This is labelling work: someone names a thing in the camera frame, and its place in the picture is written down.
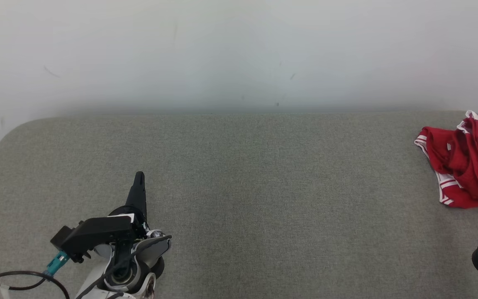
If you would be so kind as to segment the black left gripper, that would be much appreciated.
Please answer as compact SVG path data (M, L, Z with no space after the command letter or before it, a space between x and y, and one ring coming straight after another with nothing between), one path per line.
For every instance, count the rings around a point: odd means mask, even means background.
M125 206L108 216L91 218L77 226L77 249L91 250L100 244L135 242L144 238L147 221L145 175L135 174Z

